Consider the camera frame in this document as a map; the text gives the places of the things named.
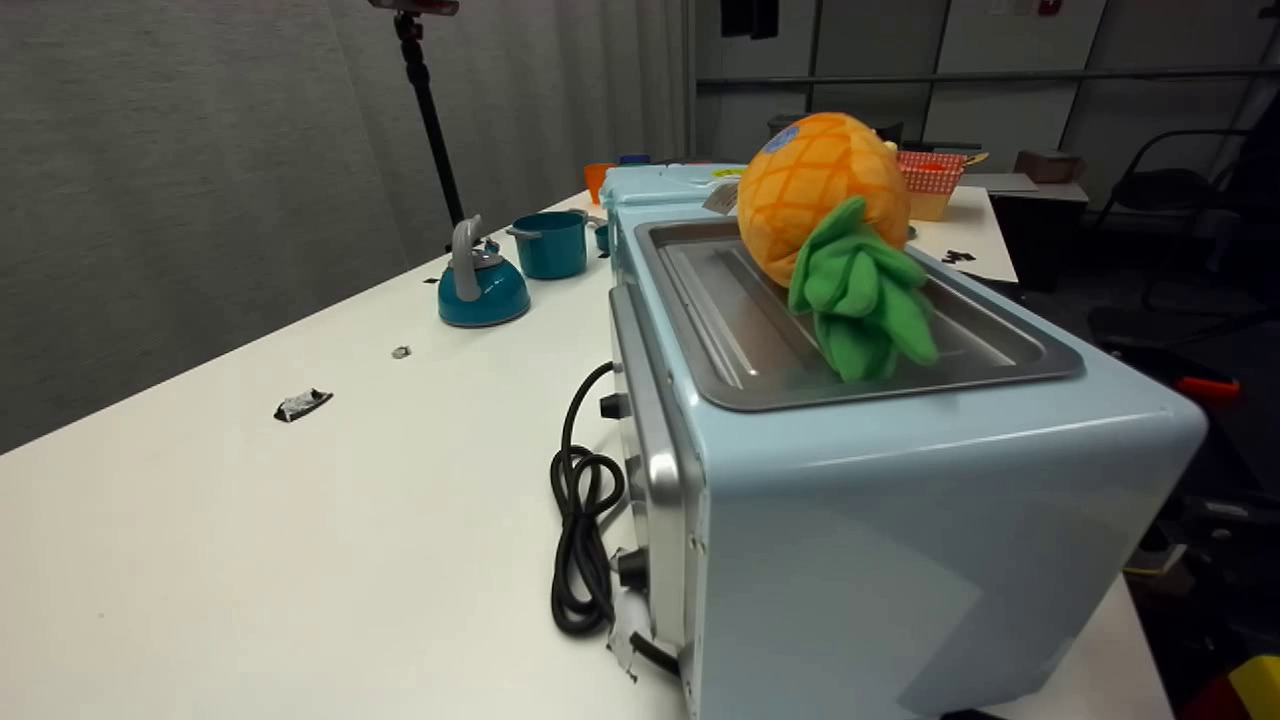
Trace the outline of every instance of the toaster knob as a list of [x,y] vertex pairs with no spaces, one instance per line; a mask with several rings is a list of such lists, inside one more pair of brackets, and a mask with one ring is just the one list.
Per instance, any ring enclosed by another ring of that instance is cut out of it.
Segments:
[[631,415],[630,398],[625,398],[625,393],[601,398],[601,415],[606,415],[606,420],[625,420],[625,415]]

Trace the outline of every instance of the pineapple toy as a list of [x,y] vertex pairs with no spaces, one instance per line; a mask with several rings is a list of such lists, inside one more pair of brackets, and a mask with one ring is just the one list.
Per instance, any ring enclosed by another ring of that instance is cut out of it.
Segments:
[[816,111],[778,134],[738,189],[738,224],[846,383],[935,364],[925,269],[906,253],[909,189],[870,123]]

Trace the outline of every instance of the floor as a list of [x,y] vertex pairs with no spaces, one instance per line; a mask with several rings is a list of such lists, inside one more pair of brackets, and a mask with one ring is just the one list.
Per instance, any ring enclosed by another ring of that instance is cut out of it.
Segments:
[[[1166,248],[1170,237],[1160,234],[1075,234],[1069,237],[1069,248],[1057,253],[1057,271],[1048,276],[1048,284],[1057,288],[1028,288],[1019,292],[1019,300],[1092,340],[1095,331],[1090,316],[1095,307],[1138,307],[1152,256],[1160,256]],[[1235,292],[1239,265],[1210,271],[1210,256],[1212,248],[1177,256],[1166,284],[1158,284],[1158,307],[1268,307]],[[1245,393],[1235,405],[1212,411],[1216,433],[1200,448],[1200,461],[1192,466],[1177,497],[1224,487],[1280,497],[1280,323],[1268,322],[1210,340],[1184,340],[1182,357],[1235,378]],[[1192,541],[1189,563],[1166,580],[1140,580],[1133,588],[1170,700],[1173,708],[1182,708],[1235,661],[1254,653],[1280,653],[1280,574],[1273,574],[1273,555],[1280,555],[1280,507],[1273,515],[1278,528],[1258,525],[1263,533],[1216,525],[1205,533],[1200,520],[1192,520],[1189,528],[1184,507],[1170,507],[1170,515],[1173,533],[1184,533],[1182,541]]]

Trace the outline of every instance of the blue mug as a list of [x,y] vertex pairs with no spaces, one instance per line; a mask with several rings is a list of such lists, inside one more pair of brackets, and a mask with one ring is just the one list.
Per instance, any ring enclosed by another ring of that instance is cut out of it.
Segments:
[[532,281],[566,281],[590,269],[583,213],[542,213],[511,224],[521,269]]

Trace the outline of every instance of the black pole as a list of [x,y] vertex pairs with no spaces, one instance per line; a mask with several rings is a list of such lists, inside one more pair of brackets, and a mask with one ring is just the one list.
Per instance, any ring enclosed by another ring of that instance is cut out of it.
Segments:
[[412,98],[416,98],[416,108],[423,116],[428,146],[433,146],[433,158],[436,158],[436,178],[440,178],[440,189],[446,189],[450,224],[459,224],[465,220],[465,199],[456,197],[450,146],[446,146],[446,127],[440,127],[436,99],[433,99],[433,71],[428,71],[423,47],[419,47],[423,29],[416,25],[416,12],[402,12],[398,16],[398,37],[402,37],[402,57],[404,57],[404,77],[412,84]]

